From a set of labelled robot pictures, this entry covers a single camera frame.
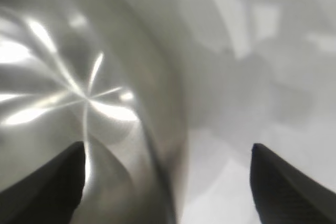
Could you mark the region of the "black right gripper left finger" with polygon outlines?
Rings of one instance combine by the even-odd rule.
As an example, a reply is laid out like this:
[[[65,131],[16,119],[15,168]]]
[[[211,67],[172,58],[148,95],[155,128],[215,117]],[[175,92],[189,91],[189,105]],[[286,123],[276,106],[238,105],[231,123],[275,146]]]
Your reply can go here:
[[[1,223],[70,223],[82,199],[83,142],[67,149],[1,192]]]

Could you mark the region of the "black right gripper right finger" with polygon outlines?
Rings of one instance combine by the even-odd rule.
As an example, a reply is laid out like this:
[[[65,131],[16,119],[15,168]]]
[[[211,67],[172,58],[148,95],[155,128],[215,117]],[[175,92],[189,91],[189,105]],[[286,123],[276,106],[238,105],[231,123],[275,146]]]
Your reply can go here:
[[[261,223],[335,223],[335,193],[260,143],[251,150],[250,188]]]

